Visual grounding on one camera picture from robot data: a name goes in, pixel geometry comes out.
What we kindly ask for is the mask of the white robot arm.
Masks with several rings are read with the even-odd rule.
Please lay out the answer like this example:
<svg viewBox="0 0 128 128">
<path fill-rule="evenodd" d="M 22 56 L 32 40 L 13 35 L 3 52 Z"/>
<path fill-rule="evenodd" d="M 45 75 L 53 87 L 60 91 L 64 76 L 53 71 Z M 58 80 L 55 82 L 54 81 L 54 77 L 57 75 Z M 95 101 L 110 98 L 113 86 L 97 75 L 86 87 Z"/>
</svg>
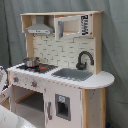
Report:
<svg viewBox="0 0 128 128">
<path fill-rule="evenodd" d="M 5 93 L 3 90 L 6 84 L 7 73 L 2 66 L 0 66 L 0 97 Z M 36 128 L 26 119 L 14 114 L 7 108 L 1 105 L 0 102 L 0 128 Z"/>
</svg>

